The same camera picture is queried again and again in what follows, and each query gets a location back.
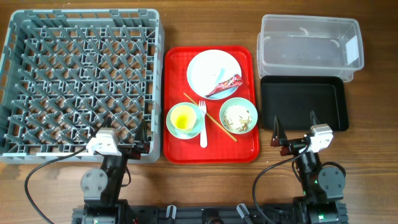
snack wrapper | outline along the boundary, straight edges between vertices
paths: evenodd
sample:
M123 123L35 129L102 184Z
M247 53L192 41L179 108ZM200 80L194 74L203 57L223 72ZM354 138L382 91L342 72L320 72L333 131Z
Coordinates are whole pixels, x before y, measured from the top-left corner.
M240 77L238 74L235 74L229 80L217 84L214 90L211 91L209 94L207 94L206 97L212 96L216 93L221 93L222 91L228 90L233 87L238 87L242 84L243 84L242 77Z

fork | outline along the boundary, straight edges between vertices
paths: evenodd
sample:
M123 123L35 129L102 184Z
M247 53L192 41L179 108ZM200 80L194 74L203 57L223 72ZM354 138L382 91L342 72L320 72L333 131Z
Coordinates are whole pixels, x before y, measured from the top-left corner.
M206 102L204 101L199 101L199 109L203 113L203 129L200 132L200 147L205 148L207 147L207 133L206 133L206 123L205 123L205 118L206 118Z

white label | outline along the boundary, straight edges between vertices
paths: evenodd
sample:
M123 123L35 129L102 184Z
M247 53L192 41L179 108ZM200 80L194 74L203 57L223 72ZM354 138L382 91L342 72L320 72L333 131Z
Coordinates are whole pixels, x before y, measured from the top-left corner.
M350 65L359 57L358 50L358 38L355 35L351 40L349 40L346 44L346 52L347 52L347 65Z

dish rack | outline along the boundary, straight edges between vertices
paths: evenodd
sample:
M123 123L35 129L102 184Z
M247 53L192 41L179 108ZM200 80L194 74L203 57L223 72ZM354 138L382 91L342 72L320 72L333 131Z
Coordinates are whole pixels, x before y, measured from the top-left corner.
M164 29L154 9L25 10L0 61L0 161L42 163L84 147L105 117L133 146L147 121L160 156ZM102 161L87 152L66 161Z

wooden table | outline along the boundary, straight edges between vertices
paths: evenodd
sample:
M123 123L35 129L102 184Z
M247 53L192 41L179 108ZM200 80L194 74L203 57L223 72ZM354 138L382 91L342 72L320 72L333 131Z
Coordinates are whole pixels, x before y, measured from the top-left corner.
M242 45L256 61L257 35L265 14L303 14L358 20L365 67L345 85L350 128L335 133L321 160L347 170L345 199L350 223L398 222L398 8L397 1L144 1L45 0L1 1L0 43L17 9L154 8L160 13L166 51L184 45ZM260 103L257 65L254 79ZM288 133L300 137L303 133ZM163 156L155 164L129 166L132 184L120 198L131 205L252 205L255 176L282 160L269 146L271 132L261 130L261 153L250 164L177 166ZM70 223L82 207L80 179L98 163L61 163L36 173L30 192L55 223ZM24 193L24 179L34 165L0 164L0 223L43 223ZM273 170L257 186L260 202L291 202L302 195L290 164Z

